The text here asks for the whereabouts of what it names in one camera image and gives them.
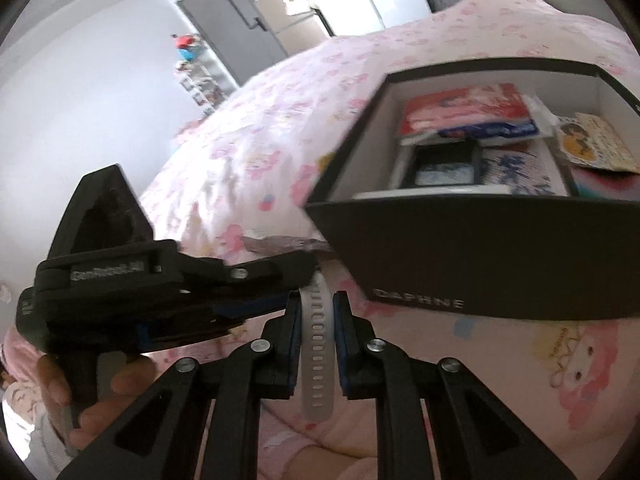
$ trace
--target bed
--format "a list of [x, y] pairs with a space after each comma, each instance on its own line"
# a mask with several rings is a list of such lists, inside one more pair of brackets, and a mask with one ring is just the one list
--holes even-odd
[[[552, 57], [605, 68], [640, 96], [640, 57], [626, 34], [542, 0], [463, 0], [427, 20], [357, 38], [332, 38], [255, 76], [219, 111], [183, 132], [181, 146], [141, 197], [156, 238], [194, 256], [232, 264], [259, 257], [247, 241], [321, 236], [301, 209], [316, 179], [387, 72], [483, 57]], [[580, 480], [612, 461], [640, 413], [640, 320], [545, 323], [455, 316], [373, 303], [347, 270], [323, 259], [332, 290], [376, 333], [412, 357], [455, 355], [484, 381]], [[201, 361], [255, 338], [252, 320], [227, 338], [174, 349]], [[300, 403], [270, 412], [319, 445], [375, 456], [373, 404], [338, 397], [334, 416], [308, 424]]]

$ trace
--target gray door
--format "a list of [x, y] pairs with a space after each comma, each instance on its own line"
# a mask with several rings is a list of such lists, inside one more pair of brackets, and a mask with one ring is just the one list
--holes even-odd
[[238, 84], [287, 57], [254, 0], [178, 2]]

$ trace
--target finger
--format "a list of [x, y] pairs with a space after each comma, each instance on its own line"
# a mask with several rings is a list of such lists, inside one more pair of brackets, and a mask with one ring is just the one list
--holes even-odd
[[38, 359], [36, 371], [40, 387], [46, 390], [56, 403], [60, 406], [71, 403], [71, 389], [66, 382], [65, 374], [51, 355]]
[[135, 396], [113, 396], [94, 404], [80, 414], [80, 429], [86, 433], [102, 433], [134, 400]]
[[73, 430], [69, 433], [69, 444], [76, 449], [83, 450], [94, 441], [96, 436], [84, 430]]
[[156, 364], [148, 357], [140, 356], [127, 364], [111, 380], [111, 389], [126, 396], [142, 395], [156, 379]]

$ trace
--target black box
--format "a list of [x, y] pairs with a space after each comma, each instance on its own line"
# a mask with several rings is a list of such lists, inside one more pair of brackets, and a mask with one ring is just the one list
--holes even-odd
[[435, 146], [415, 146], [411, 163], [409, 163], [400, 187], [422, 187], [423, 185], [417, 182], [420, 168], [437, 166], [443, 162], [446, 164], [462, 163], [466, 167], [472, 168], [473, 175], [469, 182], [424, 184], [424, 186], [472, 186], [473, 184], [481, 183], [482, 149], [477, 142], [466, 140], [464, 142], [437, 144]]
[[640, 102], [591, 64], [483, 59], [388, 75], [306, 203], [370, 300], [516, 319], [640, 313], [640, 204], [557, 196], [437, 195], [353, 200], [386, 189], [403, 104], [513, 82], [555, 114], [601, 115], [640, 160]]

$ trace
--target door handle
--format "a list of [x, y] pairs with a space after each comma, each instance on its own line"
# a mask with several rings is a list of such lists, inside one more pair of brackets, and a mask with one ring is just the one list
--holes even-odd
[[262, 22], [260, 18], [256, 18], [253, 25], [249, 26], [249, 30], [255, 30], [260, 27], [264, 32], [267, 32], [267, 26]]

